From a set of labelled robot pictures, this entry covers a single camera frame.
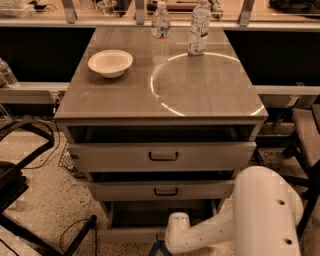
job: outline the drawer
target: drawer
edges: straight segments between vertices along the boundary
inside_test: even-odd
[[[89,183],[96,201],[145,201],[225,199],[233,191],[232,180]]]
[[[108,208],[110,202],[104,202]],[[214,214],[213,200],[123,201],[110,204],[111,228],[166,227],[170,214],[185,212],[196,225]]]
[[[255,142],[81,143],[68,150],[79,171],[136,172],[245,168]]]

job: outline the cabinet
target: cabinet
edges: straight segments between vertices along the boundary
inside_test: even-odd
[[[211,217],[247,166],[267,112],[223,30],[209,33],[207,53],[190,57],[188,28],[172,28],[159,97],[149,28],[96,29],[55,119],[107,215],[102,239],[153,241],[178,210],[192,224]],[[89,58],[105,49],[129,52],[133,65],[115,79],[92,72]]]

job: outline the white bowl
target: white bowl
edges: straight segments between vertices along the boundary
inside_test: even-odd
[[[105,50],[93,55],[88,66],[107,78],[121,76],[133,62],[132,56],[121,50]]]

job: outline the chair leg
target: chair leg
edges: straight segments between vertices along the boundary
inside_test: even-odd
[[[307,205],[306,205],[304,212],[303,212],[302,219],[297,227],[298,239],[300,239],[304,233],[304,230],[308,224],[308,221],[311,217],[313,209],[317,204],[318,198],[319,198],[319,192],[315,191],[313,196],[311,196],[307,202]]]

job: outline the drawer handle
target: drawer handle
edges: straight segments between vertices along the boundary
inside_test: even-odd
[[[153,189],[153,192],[156,196],[176,196],[178,194],[178,188],[175,188],[172,193],[159,193],[156,188]]]
[[[151,161],[165,162],[165,161],[177,161],[179,153],[175,152],[174,154],[160,154],[149,152],[149,159]]]

